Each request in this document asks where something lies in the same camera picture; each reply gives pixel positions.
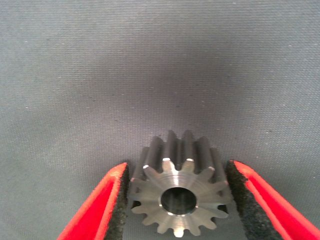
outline gear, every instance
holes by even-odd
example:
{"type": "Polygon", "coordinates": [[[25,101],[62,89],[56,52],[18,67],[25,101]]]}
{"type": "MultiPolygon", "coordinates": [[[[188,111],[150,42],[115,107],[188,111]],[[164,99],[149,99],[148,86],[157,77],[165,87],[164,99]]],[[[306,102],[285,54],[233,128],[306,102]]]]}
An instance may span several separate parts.
{"type": "Polygon", "coordinates": [[[170,131],[166,143],[155,137],[143,149],[130,197],[132,212],[146,214],[144,225],[157,223],[161,234],[171,228],[178,238],[184,230],[199,236],[199,226],[215,229],[214,218],[228,216],[218,207],[232,200],[217,150],[205,137],[194,141],[190,131],[181,140],[170,131]]]}

